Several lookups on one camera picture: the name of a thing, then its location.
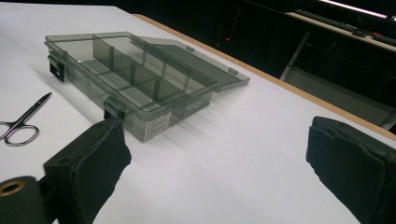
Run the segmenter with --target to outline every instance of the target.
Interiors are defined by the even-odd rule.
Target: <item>wooden table edge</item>
[[[358,123],[359,125],[367,128],[367,129],[369,129],[369,130],[371,130],[371,131],[373,131],[375,133],[379,133],[379,134],[381,134],[383,136],[386,136],[389,139],[392,139],[392,140],[396,141],[396,135],[391,133],[391,132],[389,132],[386,129],[383,129],[383,128],[377,126],[377,125],[374,125],[373,123],[370,123],[369,121],[367,121],[365,119],[361,119],[361,118],[359,118],[359,117],[357,117],[357,116],[355,116],[355,115],[353,115],[353,114],[351,114],[349,112],[346,112],[345,110],[343,110],[343,109],[341,109],[341,108],[339,108],[339,107],[337,107],[335,105],[331,105],[331,104],[319,99],[318,97],[316,97],[314,95],[311,95],[311,94],[309,94],[309,93],[307,93],[305,91],[302,91],[302,90],[300,90],[300,89],[298,89],[296,87],[293,87],[290,84],[288,84],[288,83],[286,83],[286,82],[284,82],[284,81],[282,81],[280,79],[272,77],[272,76],[264,73],[263,71],[255,68],[255,67],[252,67],[252,66],[250,66],[250,65],[248,65],[246,63],[242,63],[239,60],[237,60],[237,59],[235,59],[235,58],[233,58],[233,57],[231,57],[231,56],[229,56],[229,55],[227,55],[227,54],[225,54],[223,52],[220,52],[220,51],[218,51],[216,49],[213,49],[213,48],[209,47],[208,45],[206,45],[204,43],[201,43],[201,42],[199,42],[199,41],[197,41],[197,40],[195,40],[195,39],[193,39],[193,38],[191,38],[191,37],[189,37],[187,35],[183,35],[182,33],[178,32],[178,31],[176,31],[176,30],[174,30],[172,28],[169,28],[169,27],[167,27],[167,26],[165,26],[165,25],[163,25],[163,24],[161,24],[161,23],[159,23],[157,21],[154,21],[154,20],[152,20],[152,19],[150,19],[150,18],[148,18],[148,17],[146,17],[144,15],[140,15],[140,14],[133,14],[133,15],[136,16],[138,19],[140,19],[142,21],[145,21],[145,22],[147,22],[149,24],[152,24],[152,25],[154,25],[154,26],[156,26],[156,27],[158,27],[158,28],[160,28],[160,29],[172,34],[172,35],[175,35],[175,36],[177,36],[177,37],[179,37],[179,38],[181,38],[183,40],[186,40],[186,41],[188,41],[188,42],[190,42],[190,43],[192,43],[192,44],[194,44],[194,45],[196,45],[196,46],[198,46],[198,47],[200,47],[202,49],[205,49],[205,50],[207,50],[207,51],[209,51],[209,52],[211,52],[213,54],[216,54],[216,55],[220,56],[221,58],[226,59],[227,61],[229,61],[231,63],[234,63],[234,64],[236,64],[236,65],[238,65],[240,67],[243,67],[243,68],[247,69],[248,71],[250,71],[251,73],[254,73],[255,75],[257,75],[259,77],[265,78],[266,80],[268,80],[270,82],[273,82],[274,84],[276,84],[276,85],[278,85],[278,86],[280,86],[280,87],[282,87],[282,88],[284,88],[284,89],[286,89],[288,91],[291,91],[291,92],[303,97],[304,99],[313,102],[314,104],[317,104],[317,105],[320,105],[320,106],[322,106],[322,107],[324,107],[326,109],[329,109],[330,111],[332,111],[333,113],[335,113],[337,115],[340,115],[340,116],[342,116],[342,117],[344,117],[346,119],[349,119],[349,120],[351,120],[351,121],[353,121],[355,123]]]

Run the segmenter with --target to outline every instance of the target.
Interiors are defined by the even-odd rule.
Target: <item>black padded object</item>
[[[396,223],[396,150],[333,119],[315,117],[306,160],[361,223]]]
[[[61,205],[56,215],[59,222],[93,223],[130,162],[122,120],[118,118],[92,125],[49,159],[44,169]]]

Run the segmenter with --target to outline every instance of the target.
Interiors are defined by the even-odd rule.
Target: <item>plastic storage box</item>
[[[145,142],[249,78],[175,40],[126,32],[46,36],[49,70]]]

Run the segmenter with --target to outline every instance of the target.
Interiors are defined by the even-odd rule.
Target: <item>scissors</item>
[[[0,136],[0,140],[2,140],[4,138],[5,142],[7,145],[9,146],[13,146],[13,147],[19,147],[19,146],[23,146],[26,145],[30,142],[33,141],[33,139],[35,139],[35,137],[38,135],[38,128],[36,126],[33,125],[26,125],[24,124],[24,122],[26,120],[28,120],[30,117],[33,116],[33,114],[44,104],[46,103],[46,101],[50,98],[51,92],[44,95],[43,97],[41,97],[32,107],[30,107],[19,119],[17,119],[14,122],[4,122],[4,121],[0,121],[0,125],[7,125],[8,126],[8,130]],[[22,130],[22,129],[33,129],[35,131],[35,133],[26,141],[24,142],[10,142],[9,138],[11,137],[12,134],[14,134],[15,132]]]

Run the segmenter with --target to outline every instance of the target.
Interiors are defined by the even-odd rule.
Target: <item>white tabletop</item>
[[[45,161],[102,120],[98,106],[50,73],[45,36],[116,31],[185,42],[116,7],[0,3],[0,120],[17,119],[52,92],[28,121],[41,131],[32,143],[0,142],[0,181],[41,178]],[[250,82],[214,94],[211,105],[146,143],[126,132],[132,163],[94,223],[358,223],[305,161],[312,118],[396,142],[194,47]]]

